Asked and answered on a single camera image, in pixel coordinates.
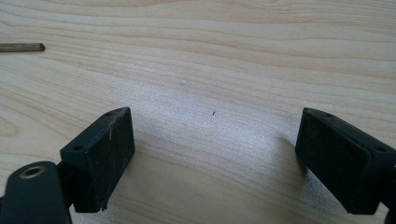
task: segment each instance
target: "wooden dowel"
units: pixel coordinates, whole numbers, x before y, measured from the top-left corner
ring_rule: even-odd
[[[28,51],[44,51],[44,47],[41,43],[26,43],[26,44],[1,44],[0,52],[28,52]]]

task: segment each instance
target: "table top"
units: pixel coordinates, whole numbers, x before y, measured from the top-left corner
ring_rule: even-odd
[[[394,1],[0,1],[0,191],[109,110],[136,152],[74,223],[382,223],[297,162],[304,107],[396,147]]]

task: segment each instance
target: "small hole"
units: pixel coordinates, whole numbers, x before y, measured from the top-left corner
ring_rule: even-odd
[[[73,147],[73,150],[79,151],[79,150],[82,150],[82,148],[83,148],[83,146],[75,146],[75,147]]]
[[[384,149],[382,147],[375,147],[375,150],[377,150],[377,151],[386,151],[386,149]]]
[[[41,175],[46,170],[46,167],[40,165],[26,169],[20,174],[20,178],[29,179]]]

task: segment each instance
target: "black clamp jaw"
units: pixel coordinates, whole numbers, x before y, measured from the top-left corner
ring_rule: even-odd
[[[348,213],[373,215],[382,202],[396,223],[396,150],[334,115],[305,108],[297,157]]]
[[[58,165],[35,162],[8,178],[0,223],[71,223],[71,204],[79,213],[105,210],[133,155],[130,108],[105,113],[61,150]]]

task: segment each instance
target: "light wood grain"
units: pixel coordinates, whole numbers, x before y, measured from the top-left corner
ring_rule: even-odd
[[[0,1],[0,191],[108,110],[136,153],[75,223],[382,223],[349,215],[294,145],[303,107],[396,147],[394,1]]]

